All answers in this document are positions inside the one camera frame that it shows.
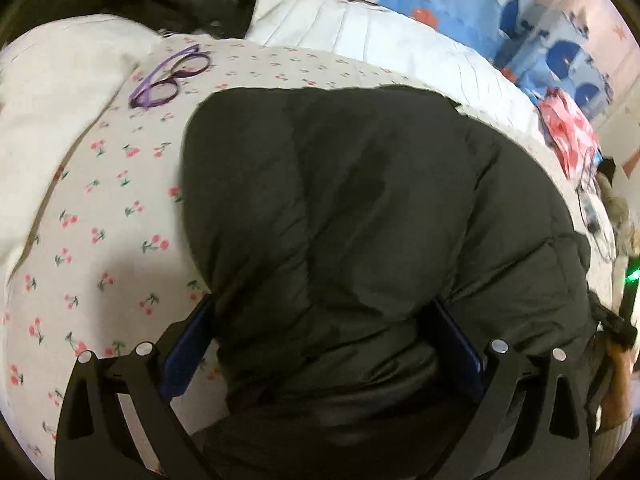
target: purple eyeglasses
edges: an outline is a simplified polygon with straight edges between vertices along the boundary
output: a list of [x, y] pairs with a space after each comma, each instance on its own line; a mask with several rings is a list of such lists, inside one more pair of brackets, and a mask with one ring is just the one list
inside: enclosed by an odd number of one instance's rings
[[[167, 104], [180, 93], [177, 79], [185, 79], [201, 74], [211, 65], [208, 52], [200, 52], [200, 45], [191, 45], [165, 59], [147, 75], [129, 96], [131, 108], [153, 108]], [[172, 59], [180, 57], [169, 70], [169, 75], [152, 83], [154, 76]]]

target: pink cloth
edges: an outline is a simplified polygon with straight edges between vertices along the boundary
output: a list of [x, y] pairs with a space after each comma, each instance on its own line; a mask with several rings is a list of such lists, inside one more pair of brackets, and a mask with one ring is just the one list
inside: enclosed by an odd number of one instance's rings
[[[578, 105], [564, 90], [549, 89], [538, 104], [554, 142], [556, 155], [566, 177], [573, 180], [590, 165], [599, 148], [598, 137]], [[590, 157], [585, 164], [585, 156]]]

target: green led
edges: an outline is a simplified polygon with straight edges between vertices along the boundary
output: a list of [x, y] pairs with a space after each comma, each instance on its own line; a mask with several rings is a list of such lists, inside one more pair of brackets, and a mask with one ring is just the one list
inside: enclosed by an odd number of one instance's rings
[[640, 269], [635, 270], [625, 278], [625, 281], [627, 283], [636, 282], [637, 280], [640, 280]]

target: metal bolt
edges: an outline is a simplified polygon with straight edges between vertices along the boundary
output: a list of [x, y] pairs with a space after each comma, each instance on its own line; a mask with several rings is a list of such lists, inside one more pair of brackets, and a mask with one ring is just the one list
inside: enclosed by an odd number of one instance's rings
[[138, 346], [136, 346], [136, 354], [138, 354], [139, 356], [149, 355], [151, 354], [151, 351], [153, 349], [153, 344], [149, 343], [148, 341], [145, 343], [140, 343]]
[[554, 348], [552, 354], [557, 361], [562, 362], [566, 360], [566, 353], [561, 348]]
[[498, 352], [498, 354], [506, 354], [509, 349], [509, 345], [505, 343], [502, 339], [494, 339], [491, 341], [491, 348], [494, 352]]
[[78, 362], [80, 364], [88, 363], [91, 360], [91, 357], [93, 357], [93, 354], [88, 350], [85, 350], [78, 356]]

